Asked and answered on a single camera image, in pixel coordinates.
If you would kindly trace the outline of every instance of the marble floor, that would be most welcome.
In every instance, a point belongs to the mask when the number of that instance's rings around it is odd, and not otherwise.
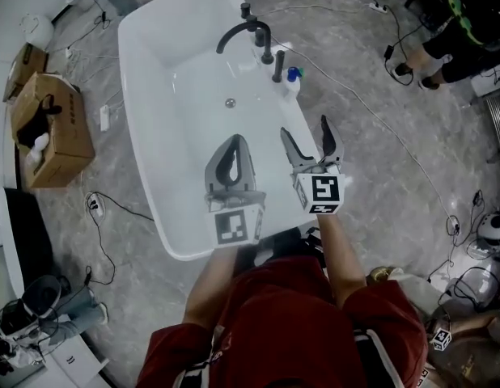
[[[261,18],[278,40],[291,42],[328,74],[353,87],[399,133],[425,167],[450,213],[467,220],[478,188],[484,192],[488,209],[500,205],[500,164],[485,162],[496,150],[494,132],[483,108],[466,107],[472,96],[469,83],[429,93],[416,84],[401,86],[386,74],[383,52],[396,41],[393,17],[367,8],[369,0],[247,1],[257,14],[310,4],[354,11],[291,9]],[[401,34],[418,25],[417,16],[403,7],[404,0],[380,1],[396,12]],[[76,43],[78,58],[66,61],[64,51],[58,51],[51,53],[49,62],[50,71],[63,73],[82,88],[97,157],[68,188],[34,192],[54,258],[76,287],[83,282],[88,264],[99,280],[107,280],[112,273],[99,249],[97,230],[85,218],[83,197],[88,191],[99,190],[135,211],[150,214],[122,103],[117,59],[120,20],[113,17],[115,11],[106,2],[101,3],[112,17],[110,26],[105,30],[98,27]],[[98,14],[96,7],[86,13],[69,11],[57,25],[53,50],[88,31]],[[415,48],[428,36],[420,30],[405,40],[405,48]],[[393,60],[400,59],[397,49]],[[365,269],[396,265],[427,275],[446,259],[450,247],[444,227],[446,214],[428,180],[393,134],[352,93],[294,53],[286,54],[286,65],[305,70],[299,104],[310,127],[324,113],[341,132],[345,143],[342,170],[351,182],[339,214]],[[112,119],[111,128],[102,133],[99,109],[105,103],[112,107]],[[163,248],[153,223],[108,202],[100,229],[117,274],[111,285],[93,286],[96,296],[108,305],[110,322],[87,334],[110,358],[110,378],[119,387],[131,387],[151,332],[181,320],[188,291],[205,260],[174,260]]]

